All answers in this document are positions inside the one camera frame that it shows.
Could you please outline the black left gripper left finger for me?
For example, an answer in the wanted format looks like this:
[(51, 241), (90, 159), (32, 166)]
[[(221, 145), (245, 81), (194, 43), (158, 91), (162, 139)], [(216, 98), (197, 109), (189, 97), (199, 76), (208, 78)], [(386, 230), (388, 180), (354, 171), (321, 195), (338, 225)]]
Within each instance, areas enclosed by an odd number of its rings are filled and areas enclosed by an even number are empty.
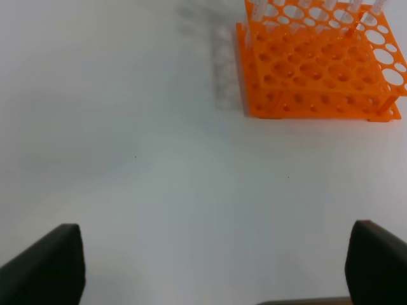
[(78, 224), (61, 224), (1, 266), (1, 304), (79, 304), (85, 256)]

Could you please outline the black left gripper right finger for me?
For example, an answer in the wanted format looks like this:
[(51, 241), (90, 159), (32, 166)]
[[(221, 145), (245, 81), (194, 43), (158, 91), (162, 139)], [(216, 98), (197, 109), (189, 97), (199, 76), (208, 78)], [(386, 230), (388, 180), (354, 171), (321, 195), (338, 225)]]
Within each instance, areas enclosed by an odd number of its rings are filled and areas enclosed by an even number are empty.
[(406, 304), (406, 242), (370, 220), (356, 221), (345, 277), (353, 304)]

